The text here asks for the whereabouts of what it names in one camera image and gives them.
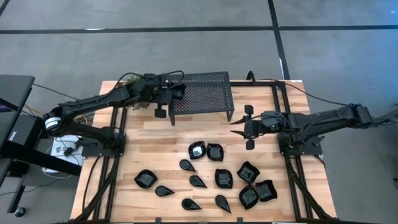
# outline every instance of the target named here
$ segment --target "mesh platform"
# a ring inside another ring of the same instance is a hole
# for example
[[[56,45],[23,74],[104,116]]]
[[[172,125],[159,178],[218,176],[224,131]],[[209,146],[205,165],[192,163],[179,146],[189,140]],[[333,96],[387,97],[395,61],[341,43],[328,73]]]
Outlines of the mesh platform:
[[[181,75],[169,76],[177,82]],[[187,88],[182,100],[173,100],[169,115],[174,125],[174,115],[227,112],[228,121],[234,111],[234,103],[228,72],[185,74],[182,81]]]

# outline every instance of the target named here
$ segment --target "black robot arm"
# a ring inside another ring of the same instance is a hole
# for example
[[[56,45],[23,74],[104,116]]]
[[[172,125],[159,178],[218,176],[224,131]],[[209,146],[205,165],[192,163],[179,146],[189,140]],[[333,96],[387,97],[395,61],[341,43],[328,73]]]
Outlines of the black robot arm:
[[[232,131],[248,139],[246,149],[254,149],[254,140],[269,133],[288,135],[290,147],[300,147],[310,138],[336,131],[342,128],[369,128],[387,123],[387,118],[373,118],[368,109],[362,105],[349,104],[337,110],[323,111],[314,114],[279,113],[265,111],[259,116],[251,117],[253,108],[245,106],[248,114],[241,120],[232,123],[245,123],[244,131]]]
[[[115,133],[110,127],[94,128],[73,120],[78,115],[103,108],[120,108],[138,103],[157,103],[155,116],[165,118],[166,110],[161,106],[171,103],[174,99],[182,99],[185,91],[184,84],[169,83],[166,78],[165,75],[140,75],[136,82],[115,86],[106,94],[60,103],[43,116],[47,134],[55,137],[74,134],[93,138],[106,149],[116,149],[122,133]]]

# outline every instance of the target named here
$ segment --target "black dish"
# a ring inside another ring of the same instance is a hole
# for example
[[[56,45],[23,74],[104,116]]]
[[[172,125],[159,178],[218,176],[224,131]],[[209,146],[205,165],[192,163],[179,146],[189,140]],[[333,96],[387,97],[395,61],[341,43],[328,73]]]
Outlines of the black dish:
[[[201,180],[201,178],[197,175],[192,175],[189,178],[189,182],[195,187],[203,187],[207,188],[206,184]]]
[[[241,201],[244,209],[247,210],[257,204],[259,201],[259,194],[256,192],[253,186],[248,185],[239,193],[239,200]]]
[[[216,204],[217,204],[217,206],[219,206],[223,210],[231,213],[231,209],[229,208],[228,201],[226,200],[226,198],[224,196],[217,195]]]
[[[182,200],[181,203],[182,207],[185,210],[199,210],[201,209],[201,207],[199,207],[198,204],[196,204],[192,199],[186,198],[184,200]]]
[[[186,159],[183,159],[183,160],[180,161],[180,167],[183,170],[196,172],[195,168],[193,168],[193,165]]]
[[[143,170],[134,178],[134,180],[138,186],[143,189],[148,189],[156,182],[157,177],[152,171]]]
[[[224,149],[219,144],[207,144],[207,157],[212,161],[222,161],[224,159]]]
[[[232,173],[229,170],[217,169],[215,180],[217,186],[222,189],[232,189],[234,184]]]
[[[158,187],[155,189],[155,193],[156,193],[156,195],[159,196],[159,197],[164,197],[164,196],[168,196],[168,195],[170,195],[170,194],[174,194],[174,191],[168,189],[168,188],[165,187],[165,186],[158,186]]]
[[[256,190],[259,193],[260,202],[268,202],[271,199],[278,198],[278,193],[275,190],[272,180],[256,183]]]
[[[189,158],[190,159],[200,159],[206,154],[206,146],[204,141],[198,141],[192,143],[189,148]]]
[[[246,161],[237,171],[237,174],[248,184],[253,184],[253,182],[256,180],[256,177],[260,174],[260,171],[250,164],[250,162]]]

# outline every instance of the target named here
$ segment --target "wooden table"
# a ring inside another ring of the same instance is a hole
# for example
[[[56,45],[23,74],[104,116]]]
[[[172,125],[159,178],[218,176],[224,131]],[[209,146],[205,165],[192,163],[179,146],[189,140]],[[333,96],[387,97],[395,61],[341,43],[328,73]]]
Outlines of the wooden table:
[[[114,84],[114,81],[103,82],[100,93],[107,93]],[[304,89],[302,82],[291,84]],[[232,121],[242,118],[246,104],[253,105],[254,114],[275,110],[272,91],[268,86],[233,87],[232,92],[235,106]],[[287,93],[292,112],[310,112],[303,93],[289,86]],[[154,222],[155,217],[161,217],[165,222],[235,222],[237,217],[243,217],[245,222],[295,220],[284,158],[279,154],[275,134],[266,134],[258,138],[256,148],[247,151],[245,140],[229,131],[243,130],[243,124],[230,126],[225,113],[176,116],[175,126],[172,126],[169,119],[154,117],[154,106],[128,111],[127,143],[119,165],[111,222]],[[97,111],[93,126],[109,126],[111,112],[111,108]],[[189,160],[188,146],[195,141],[218,143],[224,148],[223,162],[211,162],[207,156],[199,161],[192,161],[197,175],[205,181],[207,189],[191,186],[188,180],[193,173],[179,167],[181,159]],[[84,161],[71,218],[81,213],[83,193],[94,160],[95,158],[88,158]],[[302,160],[309,191],[327,213],[336,216],[323,165],[313,156],[302,156]],[[261,171],[256,182],[273,180],[278,199],[258,202],[250,210],[243,208],[238,195],[246,184],[237,176],[236,171],[245,161],[249,161]],[[101,164],[102,158],[94,169],[86,204],[97,191]],[[135,176],[143,169],[151,170],[159,179],[149,190],[141,189],[134,181]],[[216,186],[215,169],[231,171],[234,179],[233,189],[219,189]],[[172,189],[176,194],[162,198],[156,196],[155,188],[159,185]],[[216,206],[215,197],[218,194],[228,199],[232,214]],[[192,198],[202,210],[184,210],[181,206],[184,198]],[[304,217],[305,209],[299,190],[298,198]],[[106,200],[103,200],[100,218],[104,217],[105,203]]]

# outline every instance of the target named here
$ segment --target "concrete floor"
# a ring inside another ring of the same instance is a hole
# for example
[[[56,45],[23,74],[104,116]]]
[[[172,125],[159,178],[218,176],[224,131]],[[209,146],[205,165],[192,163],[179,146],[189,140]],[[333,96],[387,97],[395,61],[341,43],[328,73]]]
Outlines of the concrete floor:
[[[280,26],[398,24],[394,0],[274,0]],[[0,29],[86,29],[271,25],[265,0],[11,0]],[[398,103],[398,30],[283,31],[291,79],[314,95],[362,103],[374,116]],[[0,35],[0,73],[33,75],[36,83],[75,97],[98,94],[103,80],[125,72],[186,73],[227,70],[244,78],[282,78],[273,31],[151,34]],[[27,104],[48,111],[67,98],[34,88]],[[336,108],[308,99],[312,112]],[[359,222],[396,223],[398,132],[395,126],[344,129],[322,142],[338,216]],[[24,194],[22,218],[0,223],[50,223],[70,215],[76,179]],[[13,191],[7,179],[0,194]]]

